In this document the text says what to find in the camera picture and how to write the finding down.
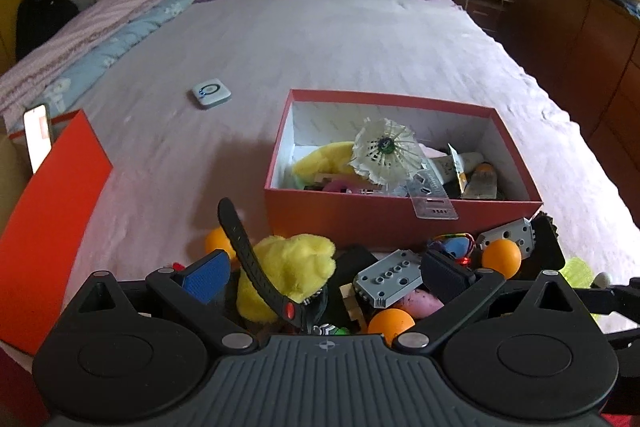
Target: nightstand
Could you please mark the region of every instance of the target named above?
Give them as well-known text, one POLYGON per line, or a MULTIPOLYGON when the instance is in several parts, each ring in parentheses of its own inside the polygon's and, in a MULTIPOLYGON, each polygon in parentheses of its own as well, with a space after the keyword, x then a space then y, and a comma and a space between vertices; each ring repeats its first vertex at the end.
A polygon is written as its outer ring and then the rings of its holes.
POLYGON ((466 11, 476 24, 494 39, 502 18, 513 0, 453 0, 466 11))

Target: orange ball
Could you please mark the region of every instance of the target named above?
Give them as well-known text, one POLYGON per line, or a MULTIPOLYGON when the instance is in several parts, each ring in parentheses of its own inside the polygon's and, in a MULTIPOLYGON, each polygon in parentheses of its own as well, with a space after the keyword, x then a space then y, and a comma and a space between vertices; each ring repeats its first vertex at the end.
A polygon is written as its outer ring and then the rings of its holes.
POLYGON ((500 272, 505 279, 516 275, 521 262, 520 249, 510 239, 496 239, 482 253, 482 266, 500 272))
POLYGON ((211 230, 204 240, 204 249, 206 253, 211 253, 218 248, 226 252, 230 261, 233 261, 236 258, 236 251, 231 246, 231 243, 229 242, 228 237, 226 237, 225 231, 222 230, 222 227, 211 230))
POLYGON ((415 326, 415 322, 407 312, 396 308, 387 308, 371 319, 367 333, 382 334, 386 345, 391 347, 394 339, 412 326, 415 326))

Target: phone screen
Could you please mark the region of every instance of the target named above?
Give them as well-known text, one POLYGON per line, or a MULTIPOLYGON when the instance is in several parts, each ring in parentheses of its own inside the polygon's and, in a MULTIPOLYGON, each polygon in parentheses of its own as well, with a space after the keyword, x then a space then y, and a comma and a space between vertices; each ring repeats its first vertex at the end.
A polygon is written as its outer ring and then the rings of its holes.
POLYGON ((51 133, 46 106, 38 106, 25 112, 24 134, 27 138, 31 168, 35 173, 51 150, 51 133))

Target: shuttlecock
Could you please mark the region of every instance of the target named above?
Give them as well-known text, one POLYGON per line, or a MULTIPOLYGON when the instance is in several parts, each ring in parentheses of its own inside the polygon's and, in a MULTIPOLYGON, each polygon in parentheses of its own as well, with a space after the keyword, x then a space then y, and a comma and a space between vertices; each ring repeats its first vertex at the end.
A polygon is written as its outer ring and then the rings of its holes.
POLYGON ((414 132, 393 120, 365 120, 356 136, 349 165, 357 174, 392 190, 422 168, 424 155, 414 132))

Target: white square device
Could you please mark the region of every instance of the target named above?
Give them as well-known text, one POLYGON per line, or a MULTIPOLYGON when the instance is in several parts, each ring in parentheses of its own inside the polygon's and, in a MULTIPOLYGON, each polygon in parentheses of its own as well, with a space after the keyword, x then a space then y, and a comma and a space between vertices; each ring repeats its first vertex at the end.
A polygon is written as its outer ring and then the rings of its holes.
POLYGON ((218 79, 196 84, 191 91, 203 108, 213 108, 231 98, 228 87, 218 79))

